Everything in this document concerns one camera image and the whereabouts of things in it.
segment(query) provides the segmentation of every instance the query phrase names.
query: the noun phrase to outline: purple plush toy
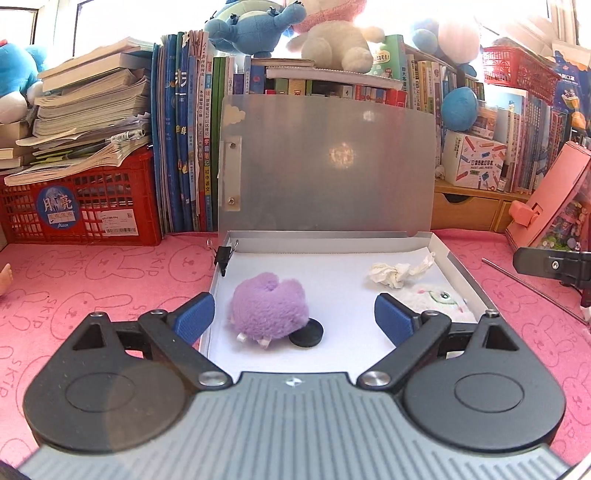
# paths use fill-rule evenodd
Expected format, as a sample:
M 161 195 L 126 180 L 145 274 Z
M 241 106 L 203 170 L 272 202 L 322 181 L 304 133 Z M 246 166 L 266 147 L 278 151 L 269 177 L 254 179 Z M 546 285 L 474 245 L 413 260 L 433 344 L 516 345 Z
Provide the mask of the purple plush toy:
M 236 288 L 230 304 L 230 322 L 238 340 L 256 340 L 267 348 L 272 340 L 284 338 L 308 323 L 306 294 L 297 280 L 284 280 L 273 273 L 245 280 Z

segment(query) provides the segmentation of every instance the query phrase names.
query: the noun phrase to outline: blue gripper pad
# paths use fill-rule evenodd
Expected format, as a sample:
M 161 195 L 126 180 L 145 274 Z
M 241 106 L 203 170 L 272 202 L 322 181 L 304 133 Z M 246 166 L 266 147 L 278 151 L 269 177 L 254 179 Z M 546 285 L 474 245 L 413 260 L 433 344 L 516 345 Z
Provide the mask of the blue gripper pad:
M 179 337 L 193 345 L 213 322 L 216 303 L 210 293 L 200 293 L 168 314 L 168 322 Z
M 375 299 L 375 323 L 396 346 L 413 335 L 413 317 L 417 316 L 417 313 L 387 293 L 382 293 Z

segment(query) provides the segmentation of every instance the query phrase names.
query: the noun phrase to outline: red plastic crate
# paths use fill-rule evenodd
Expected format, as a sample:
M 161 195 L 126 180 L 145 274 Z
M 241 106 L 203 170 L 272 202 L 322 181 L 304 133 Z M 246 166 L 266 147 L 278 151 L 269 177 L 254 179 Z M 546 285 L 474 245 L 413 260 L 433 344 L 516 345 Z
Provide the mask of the red plastic crate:
M 486 83 L 527 90 L 547 104 L 554 103 L 560 76 L 515 47 L 487 47 L 482 54 Z
M 120 168 L 1 185 L 0 223 L 8 243 L 158 245 L 152 158 L 151 149 L 142 147 Z

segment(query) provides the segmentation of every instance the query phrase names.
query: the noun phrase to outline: doll hand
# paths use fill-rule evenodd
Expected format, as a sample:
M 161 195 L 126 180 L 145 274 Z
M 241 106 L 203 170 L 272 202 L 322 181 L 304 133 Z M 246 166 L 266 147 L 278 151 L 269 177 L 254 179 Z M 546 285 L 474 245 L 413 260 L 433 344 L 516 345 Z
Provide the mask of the doll hand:
M 19 122 L 27 115 L 27 101 L 21 92 L 12 92 L 0 98 L 0 124 Z
M 35 82 L 27 89 L 27 101 L 29 105 L 35 105 L 35 98 L 43 95 L 43 83 Z

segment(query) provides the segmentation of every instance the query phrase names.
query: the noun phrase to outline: white plush toy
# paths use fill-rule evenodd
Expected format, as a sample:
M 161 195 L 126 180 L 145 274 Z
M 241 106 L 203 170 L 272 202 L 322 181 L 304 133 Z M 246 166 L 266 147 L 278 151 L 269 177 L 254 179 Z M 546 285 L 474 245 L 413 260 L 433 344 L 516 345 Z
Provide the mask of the white plush toy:
M 381 43 L 385 37 L 380 28 L 358 28 L 353 24 L 366 3 L 367 0 L 306 1 L 306 20 L 294 26 L 300 35 L 290 40 L 287 49 L 301 53 L 303 59 L 314 60 L 317 68 L 369 72 L 374 58 L 368 42 Z
M 451 288 L 417 284 L 393 290 L 389 294 L 414 312 L 435 310 L 447 315 L 454 322 L 476 323 L 476 318 L 466 302 Z

